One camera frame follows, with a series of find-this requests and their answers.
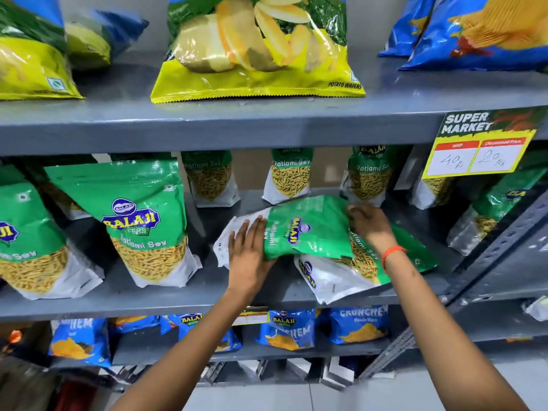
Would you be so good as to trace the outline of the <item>person's left hand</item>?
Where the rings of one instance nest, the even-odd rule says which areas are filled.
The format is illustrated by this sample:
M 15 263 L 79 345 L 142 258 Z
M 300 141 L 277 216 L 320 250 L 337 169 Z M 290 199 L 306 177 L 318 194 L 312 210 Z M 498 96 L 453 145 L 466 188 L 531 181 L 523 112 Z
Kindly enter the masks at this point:
M 238 255 L 229 264 L 229 290 L 235 290 L 248 297 L 254 297 L 262 288 L 268 274 L 264 273 L 264 235 L 267 220 L 259 215 L 258 229 L 255 243 L 258 244 L 257 253 L 245 252 L 245 236 L 251 222 L 245 219 L 238 233 Z

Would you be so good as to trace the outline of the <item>person's right hand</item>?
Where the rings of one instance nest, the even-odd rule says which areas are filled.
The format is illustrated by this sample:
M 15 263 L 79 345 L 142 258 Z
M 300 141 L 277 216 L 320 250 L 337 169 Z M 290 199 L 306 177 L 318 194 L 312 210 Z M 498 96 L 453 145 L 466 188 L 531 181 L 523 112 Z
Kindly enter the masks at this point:
M 374 249 L 379 257 L 381 257 L 386 249 L 398 245 L 392 227 L 380 208 L 374 207 L 371 204 L 349 205 L 360 206 L 365 215 L 365 226 L 362 230 L 354 231 Z

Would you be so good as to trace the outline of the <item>green and white snack pouch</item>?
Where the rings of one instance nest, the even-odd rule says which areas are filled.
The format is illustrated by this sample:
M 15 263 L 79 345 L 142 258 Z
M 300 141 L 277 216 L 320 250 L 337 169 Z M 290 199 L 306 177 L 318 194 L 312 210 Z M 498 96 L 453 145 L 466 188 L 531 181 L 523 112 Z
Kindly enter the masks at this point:
M 219 267 L 229 267 L 229 235 L 237 233 L 245 220 L 267 220 L 264 256 L 272 260 L 284 255 L 315 255 L 341 259 L 352 257 L 346 201 L 320 195 L 289 200 L 255 213 L 235 216 L 213 245 Z

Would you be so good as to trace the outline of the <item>person's left forearm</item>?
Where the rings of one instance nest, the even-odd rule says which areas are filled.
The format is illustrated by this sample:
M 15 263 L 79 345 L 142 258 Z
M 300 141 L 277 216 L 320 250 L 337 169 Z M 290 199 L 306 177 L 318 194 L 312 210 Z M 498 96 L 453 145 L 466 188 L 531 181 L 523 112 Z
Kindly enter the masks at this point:
M 257 287 L 229 286 L 198 324 L 127 389 L 110 411 L 182 411 L 209 359 L 257 292 Z

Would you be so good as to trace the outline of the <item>orange wristband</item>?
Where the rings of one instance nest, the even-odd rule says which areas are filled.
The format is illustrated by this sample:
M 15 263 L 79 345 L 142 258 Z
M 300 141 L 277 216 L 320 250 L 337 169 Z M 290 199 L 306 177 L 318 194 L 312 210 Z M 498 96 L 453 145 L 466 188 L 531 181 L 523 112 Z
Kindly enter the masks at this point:
M 384 253 L 381 255 L 381 265 L 382 265 L 382 268 L 387 271 L 386 269 L 386 262 L 387 262 L 387 258 L 394 254 L 394 253 L 397 253 L 397 252 L 402 252 L 404 254 L 407 254 L 407 249 L 400 246 L 400 245 L 394 245 L 388 249 L 386 249 L 384 251 Z

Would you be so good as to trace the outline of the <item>small yellow shelf label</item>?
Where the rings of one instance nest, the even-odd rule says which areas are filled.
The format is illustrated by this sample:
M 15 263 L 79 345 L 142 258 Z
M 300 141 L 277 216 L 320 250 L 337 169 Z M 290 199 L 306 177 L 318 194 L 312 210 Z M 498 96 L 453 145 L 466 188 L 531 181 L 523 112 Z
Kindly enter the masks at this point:
M 244 311 L 235 319 L 232 326 L 262 325 L 269 321 L 269 311 Z

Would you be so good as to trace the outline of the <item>small blue snack packet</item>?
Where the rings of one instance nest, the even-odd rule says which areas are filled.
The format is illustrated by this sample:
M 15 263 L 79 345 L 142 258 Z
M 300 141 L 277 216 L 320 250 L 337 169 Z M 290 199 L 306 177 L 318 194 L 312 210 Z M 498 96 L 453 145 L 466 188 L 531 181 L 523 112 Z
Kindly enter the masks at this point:
M 160 316 L 160 334 L 166 335 L 172 330 L 178 331 L 178 340 L 181 340 L 193 329 L 204 315 L 202 313 L 187 313 L 185 315 Z M 242 348 L 242 343 L 232 328 L 228 330 L 215 352 L 234 352 Z
M 287 351 L 316 347 L 316 309 L 269 310 L 269 321 L 260 325 L 256 341 Z
M 337 345 L 365 343 L 388 334 L 388 305 L 332 308 L 328 340 Z
M 52 321 L 53 336 L 48 354 L 79 363 L 110 367 L 112 355 L 106 318 Z
M 116 335 L 156 327 L 159 324 L 160 316 L 117 317 L 108 320 L 110 332 Z

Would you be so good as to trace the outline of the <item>row of green sev packets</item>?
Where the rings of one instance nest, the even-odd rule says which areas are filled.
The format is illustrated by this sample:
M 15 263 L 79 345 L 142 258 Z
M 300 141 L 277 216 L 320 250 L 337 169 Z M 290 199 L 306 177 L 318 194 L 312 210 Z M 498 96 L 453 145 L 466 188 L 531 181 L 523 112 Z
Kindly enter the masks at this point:
M 188 205 L 177 158 L 91 162 L 1 158 L 1 319 L 206 312 L 227 289 L 213 245 L 235 216 L 267 208 Z M 278 257 L 249 306 L 313 309 L 397 304 L 380 257 L 350 238 L 352 257 Z

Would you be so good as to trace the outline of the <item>white and black boxes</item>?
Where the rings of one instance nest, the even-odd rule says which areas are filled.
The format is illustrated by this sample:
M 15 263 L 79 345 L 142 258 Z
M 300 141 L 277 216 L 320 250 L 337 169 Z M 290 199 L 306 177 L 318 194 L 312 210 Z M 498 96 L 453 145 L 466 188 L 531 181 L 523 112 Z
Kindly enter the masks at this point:
M 198 387 L 322 384 L 337 391 L 353 386 L 355 373 L 340 357 L 213 362 Z

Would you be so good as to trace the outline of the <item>yellow black price sign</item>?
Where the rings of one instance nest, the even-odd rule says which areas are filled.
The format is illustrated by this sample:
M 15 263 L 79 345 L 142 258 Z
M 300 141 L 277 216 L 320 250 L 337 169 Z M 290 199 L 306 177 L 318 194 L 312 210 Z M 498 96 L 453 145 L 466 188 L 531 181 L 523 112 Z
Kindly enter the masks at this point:
M 548 106 L 444 115 L 421 179 L 514 172 Z

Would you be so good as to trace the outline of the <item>grey metal shelf rack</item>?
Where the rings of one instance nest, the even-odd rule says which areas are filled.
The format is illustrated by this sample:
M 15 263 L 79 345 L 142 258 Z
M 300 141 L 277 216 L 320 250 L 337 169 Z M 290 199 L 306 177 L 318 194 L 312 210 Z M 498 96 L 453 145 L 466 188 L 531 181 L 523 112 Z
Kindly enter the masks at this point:
M 84 75 L 86 100 L 0 103 L 0 157 L 24 154 L 160 152 L 186 149 L 270 149 L 274 146 L 349 146 L 432 143 L 449 111 L 533 107 L 548 104 L 548 76 L 534 72 L 399 71 L 402 60 L 362 51 L 352 69 L 364 98 L 246 97 L 153 104 L 161 59 L 127 53 L 106 74 Z M 335 347 L 321 336 L 315 350 L 287 352 L 255 342 L 245 329 L 234 354 L 220 361 L 375 355 L 372 369 L 397 357 L 408 342 L 379 339 Z

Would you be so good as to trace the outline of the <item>large yellow green chips bag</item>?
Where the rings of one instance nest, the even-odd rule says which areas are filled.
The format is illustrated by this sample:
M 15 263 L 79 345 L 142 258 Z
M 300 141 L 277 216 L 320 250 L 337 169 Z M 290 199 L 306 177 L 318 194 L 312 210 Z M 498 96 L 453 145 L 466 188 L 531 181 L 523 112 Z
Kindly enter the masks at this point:
M 169 0 L 155 104 L 225 97 L 364 97 L 346 0 Z

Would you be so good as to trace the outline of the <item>blue chips bag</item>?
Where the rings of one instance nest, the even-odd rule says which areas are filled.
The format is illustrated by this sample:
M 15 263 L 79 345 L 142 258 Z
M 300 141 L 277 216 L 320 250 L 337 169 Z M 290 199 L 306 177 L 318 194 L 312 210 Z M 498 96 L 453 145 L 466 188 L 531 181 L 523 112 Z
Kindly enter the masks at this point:
M 428 24 L 436 0 L 408 0 L 378 57 L 409 58 Z
M 435 0 L 407 70 L 548 69 L 548 0 Z

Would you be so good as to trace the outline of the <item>red packet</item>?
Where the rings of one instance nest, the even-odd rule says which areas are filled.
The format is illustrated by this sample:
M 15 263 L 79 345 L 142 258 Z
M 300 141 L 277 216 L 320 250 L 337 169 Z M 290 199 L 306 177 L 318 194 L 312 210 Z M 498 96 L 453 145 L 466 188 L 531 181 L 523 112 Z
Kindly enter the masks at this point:
M 98 388 L 79 381 L 61 384 L 53 411 L 91 411 Z

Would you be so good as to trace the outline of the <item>orange packet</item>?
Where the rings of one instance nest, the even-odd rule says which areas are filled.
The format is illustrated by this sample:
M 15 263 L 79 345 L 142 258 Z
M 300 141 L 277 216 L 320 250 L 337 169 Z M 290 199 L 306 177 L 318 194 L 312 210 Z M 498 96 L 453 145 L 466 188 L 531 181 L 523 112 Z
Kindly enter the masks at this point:
M 23 331 L 21 329 L 0 327 L 0 356 L 12 354 L 22 338 Z

